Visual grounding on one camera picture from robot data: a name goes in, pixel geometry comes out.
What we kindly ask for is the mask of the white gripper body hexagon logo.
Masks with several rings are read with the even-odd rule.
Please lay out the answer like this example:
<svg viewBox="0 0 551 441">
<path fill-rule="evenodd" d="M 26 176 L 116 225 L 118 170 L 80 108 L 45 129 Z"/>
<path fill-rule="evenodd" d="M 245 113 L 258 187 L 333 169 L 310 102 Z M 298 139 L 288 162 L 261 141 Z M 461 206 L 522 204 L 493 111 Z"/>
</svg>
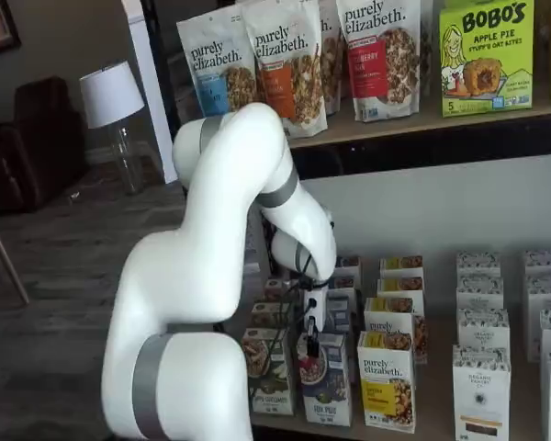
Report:
<svg viewBox="0 0 551 441">
<path fill-rule="evenodd" d="M 316 287 L 304 294 L 304 327 L 310 338 L 316 338 L 326 324 L 327 287 Z"/>
</svg>

